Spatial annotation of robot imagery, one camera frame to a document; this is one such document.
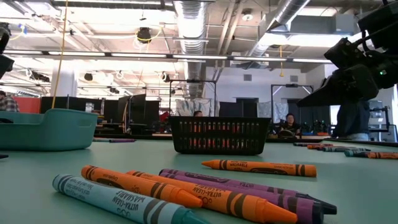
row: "table surface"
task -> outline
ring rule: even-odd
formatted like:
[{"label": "table surface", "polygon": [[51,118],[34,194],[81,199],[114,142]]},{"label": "table surface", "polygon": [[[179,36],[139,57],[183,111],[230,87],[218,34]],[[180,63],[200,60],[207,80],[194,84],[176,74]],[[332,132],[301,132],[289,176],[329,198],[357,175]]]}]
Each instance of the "table surface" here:
[{"label": "table surface", "polygon": [[[359,146],[333,142],[335,145]],[[364,146],[375,151],[392,147]],[[86,224],[132,223],[52,188],[58,174],[80,175],[80,169],[95,165],[127,172],[131,169],[158,174],[163,168],[239,179],[273,187],[306,192],[338,207],[337,215],[325,215],[326,224],[397,223],[398,201],[396,160],[346,157],[340,152],[320,152],[292,144],[267,143],[259,156],[183,155],[172,141],[134,143],[94,142],[89,149],[68,152],[4,152],[0,159],[0,223]],[[201,161],[234,159],[247,161],[315,164],[318,177],[295,177],[212,170]],[[195,213],[212,223],[251,223],[205,209]]]}]

